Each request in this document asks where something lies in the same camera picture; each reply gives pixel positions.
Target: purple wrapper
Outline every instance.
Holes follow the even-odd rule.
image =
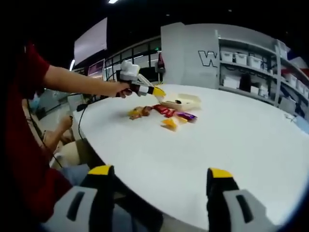
[[[196,116],[189,114],[189,113],[186,113],[186,112],[177,112],[177,116],[183,117],[183,118],[187,119],[188,121],[192,121],[192,120],[197,119]]]

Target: red shirt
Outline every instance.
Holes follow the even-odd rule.
[[[46,221],[53,214],[55,203],[71,188],[60,172],[49,167],[21,105],[23,98],[33,98],[35,91],[42,88],[48,68],[49,64],[38,55],[34,46],[27,45],[18,58],[14,82],[8,87],[5,119],[8,169],[22,202],[39,221]]]

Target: white table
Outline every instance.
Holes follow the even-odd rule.
[[[285,113],[257,100],[220,90],[163,85],[166,93],[198,95],[195,124],[177,132],[161,127],[156,111],[134,121],[127,112],[154,105],[154,96],[110,98],[90,105],[81,129],[105,163],[134,192],[162,212],[208,229],[206,173],[230,171],[241,189],[283,224],[304,194],[309,176],[309,136]],[[81,112],[74,112],[79,121]]]

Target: ceiling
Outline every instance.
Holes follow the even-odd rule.
[[[157,36],[160,27],[174,22],[222,23],[260,31],[284,41],[298,55],[309,60],[309,37],[305,6],[281,8],[255,1],[237,4],[194,0],[53,0],[46,5],[28,4],[31,39],[51,64],[68,68],[73,59],[74,41],[100,20],[108,17],[108,50],[81,65],[120,51],[134,43]]]

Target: red sleeve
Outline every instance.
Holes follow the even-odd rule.
[[[34,45],[28,43],[25,46],[25,54],[18,74],[24,97],[32,99],[34,93],[43,88],[43,80],[49,66],[49,63],[37,53]]]

